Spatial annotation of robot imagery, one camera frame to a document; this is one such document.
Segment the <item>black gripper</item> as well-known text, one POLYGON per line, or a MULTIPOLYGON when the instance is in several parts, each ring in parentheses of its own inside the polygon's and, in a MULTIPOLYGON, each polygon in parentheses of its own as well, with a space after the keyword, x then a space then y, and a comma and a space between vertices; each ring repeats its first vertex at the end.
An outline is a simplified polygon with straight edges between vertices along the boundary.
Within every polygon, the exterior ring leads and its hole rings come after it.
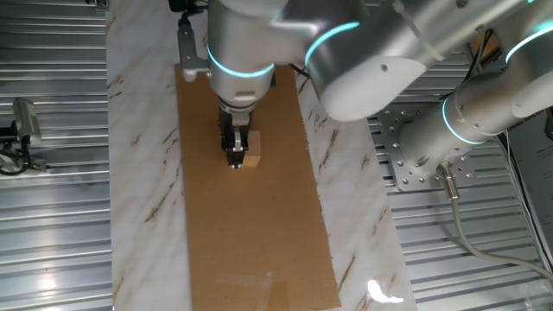
POLYGON ((233 111, 219 107, 221 148, 231 168, 241 168, 245 152, 249 149, 248 134, 251 128, 251 111, 233 111))

